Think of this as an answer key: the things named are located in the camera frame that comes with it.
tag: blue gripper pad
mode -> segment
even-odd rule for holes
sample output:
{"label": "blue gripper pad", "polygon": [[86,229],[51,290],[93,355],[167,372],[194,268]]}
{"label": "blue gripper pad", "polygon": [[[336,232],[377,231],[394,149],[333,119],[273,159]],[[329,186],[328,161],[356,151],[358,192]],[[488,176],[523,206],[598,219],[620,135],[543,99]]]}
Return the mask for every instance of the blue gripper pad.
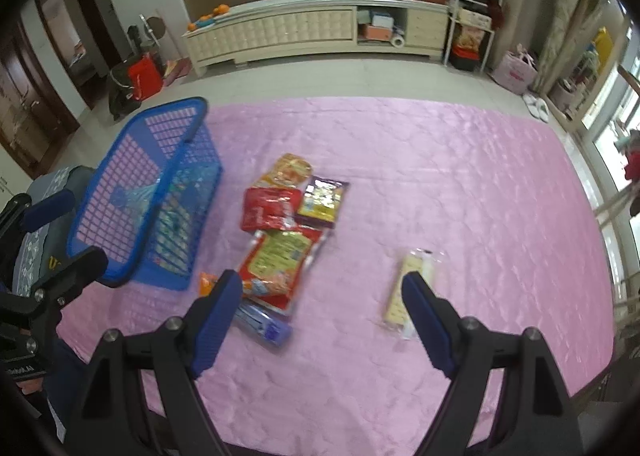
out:
{"label": "blue gripper pad", "polygon": [[68,189],[58,191],[26,209],[20,228],[25,232],[36,232],[40,227],[72,211],[75,204],[73,192]]}
{"label": "blue gripper pad", "polygon": [[224,271],[211,293],[196,299],[184,316],[193,345],[193,378],[213,366],[241,297],[240,276],[235,271]]}
{"label": "blue gripper pad", "polygon": [[431,365],[452,378],[458,369],[453,357],[452,338],[447,327],[438,317],[443,303],[460,319],[449,301],[439,299],[417,272],[406,274],[402,278],[402,301],[409,312],[415,330],[422,341]]}

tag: red box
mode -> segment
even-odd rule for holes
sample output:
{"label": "red box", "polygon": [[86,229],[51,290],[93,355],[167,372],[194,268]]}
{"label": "red box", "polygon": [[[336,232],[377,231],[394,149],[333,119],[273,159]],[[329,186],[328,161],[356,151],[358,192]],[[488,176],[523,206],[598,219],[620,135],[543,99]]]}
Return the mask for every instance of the red box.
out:
{"label": "red box", "polygon": [[391,29],[385,29],[385,27],[374,27],[373,25],[364,26],[364,37],[368,40],[388,42],[392,34],[393,31]]}

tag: slipper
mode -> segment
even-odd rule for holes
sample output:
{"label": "slipper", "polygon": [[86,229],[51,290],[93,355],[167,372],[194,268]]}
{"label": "slipper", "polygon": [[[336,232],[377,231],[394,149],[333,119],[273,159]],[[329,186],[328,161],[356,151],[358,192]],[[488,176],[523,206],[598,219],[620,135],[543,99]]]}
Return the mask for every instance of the slipper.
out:
{"label": "slipper", "polygon": [[538,111],[538,107],[535,103],[527,104],[527,110],[529,110],[529,113],[531,113],[532,117],[540,119],[540,112]]}
{"label": "slipper", "polygon": [[529,92],[524,93],[522,95],[522,100],[524,100],[524,104],[526,104],[526,105],[532,104],[533,106],[535,106],[536,99],[537,99],[537,97],[535,95],[533,95],[533,94],[530,94]]}
{"label": "slipper", "polygon": [[538,99],[536,102],[536,111],[538,111],[538,115],[540,116],[540,120],[548,124],[549,122],[549,108],[546,106],[546,102],[544,99]]}

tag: pink tablecloth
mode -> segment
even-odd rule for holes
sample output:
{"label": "pink tablecloth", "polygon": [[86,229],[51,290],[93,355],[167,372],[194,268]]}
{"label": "pink tablecloth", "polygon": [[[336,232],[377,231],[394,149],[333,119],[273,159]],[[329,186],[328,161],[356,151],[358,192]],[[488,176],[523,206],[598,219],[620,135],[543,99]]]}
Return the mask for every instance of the pink tablecloth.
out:
{"label": "pink tablecloth", "polygon": [[[191,288],[92,285],[59,332],[88,359],[108,327],[148,331],[183,313],[200,271],[236,267],[242,192],[282,153],[351,182],[335,234],[306,274],[294,335],[274,354],[232,327],[198,388],[222,439],[284,455],[408,456],[447,381],[419,341],[380,326],[398,262],[442,252],[434,284],[460,315],[545,335],[570,392],[609,362],[612,303],[602,238],[548,126],[472,107],[310,98],[210,110],[225,173]],[[498,394],[493,379],[478,433]],[[152,407],[160,406],[149,385]]]}

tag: white cabinet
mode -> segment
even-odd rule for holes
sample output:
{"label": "white cabinet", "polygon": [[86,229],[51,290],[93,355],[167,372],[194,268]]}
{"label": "white cabinet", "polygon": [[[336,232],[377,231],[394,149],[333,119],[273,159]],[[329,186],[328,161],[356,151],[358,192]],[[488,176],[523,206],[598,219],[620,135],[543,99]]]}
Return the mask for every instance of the white cabinet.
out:
{"label": "white cabinet", "polygon": [[[406,45],[359,42],[358,8],[406,13]],[[212,26],[187,32],[183,39],[196,73],[202,75],[216,62],[329,52],[417,54],[440,60],[446,30],[446,6],[416,0],[262,0],[232,7]]]}

